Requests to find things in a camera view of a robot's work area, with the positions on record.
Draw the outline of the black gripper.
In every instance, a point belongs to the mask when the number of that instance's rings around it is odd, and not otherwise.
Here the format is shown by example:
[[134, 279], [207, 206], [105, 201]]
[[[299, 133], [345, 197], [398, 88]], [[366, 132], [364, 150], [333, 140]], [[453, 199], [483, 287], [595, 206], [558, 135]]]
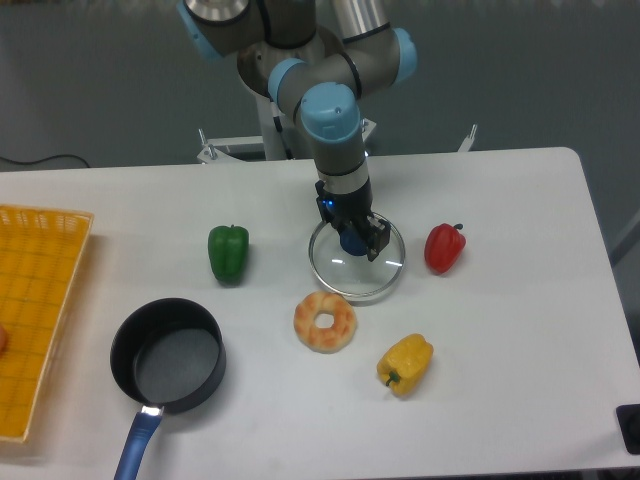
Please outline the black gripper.
[[357, 190], [346, 193], [331, 193], [326, 183], [318, 180], [315, 184], [316, 203], [321, 220], [329, 224], [341, 235], [354, 219], [362, 221], [361, 237], [366, 247], [366, 256], [370, 262], [389, 244], [391, 223], [376, 213], [372, 213], [373, 194], [371, 182], [367, 180]]

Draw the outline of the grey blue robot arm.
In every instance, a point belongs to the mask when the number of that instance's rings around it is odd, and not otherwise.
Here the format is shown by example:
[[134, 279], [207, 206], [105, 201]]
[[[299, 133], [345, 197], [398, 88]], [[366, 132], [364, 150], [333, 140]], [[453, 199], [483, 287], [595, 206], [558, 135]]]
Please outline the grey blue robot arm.
[[391, 225], [372, 211], [358, 102], [409, 78], [418, 55], [410, 34], [391, 26], [381, 2], [335, 1], [332, 7], [339, 36], [317, 23], [313, 1], [177, 4], [204, 57], [255, 61], [255, 93], [308, 145], [323, 223], [337, 231], [347, 253], [374, 261], [389, 243]]

